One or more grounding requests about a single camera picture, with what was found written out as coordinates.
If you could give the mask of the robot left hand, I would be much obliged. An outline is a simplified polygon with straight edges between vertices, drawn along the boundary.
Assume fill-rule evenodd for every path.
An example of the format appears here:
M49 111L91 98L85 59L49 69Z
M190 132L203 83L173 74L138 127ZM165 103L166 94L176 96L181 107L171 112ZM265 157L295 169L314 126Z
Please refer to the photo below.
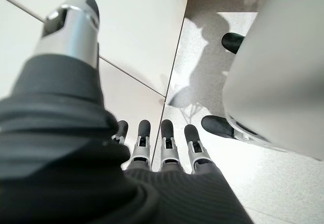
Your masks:
M191 174L169 120L158 172L149 121L133 152L124 145L127 122L104 108L99 24L95 0L66 0L1 100L1 223L251 223L194 125Z

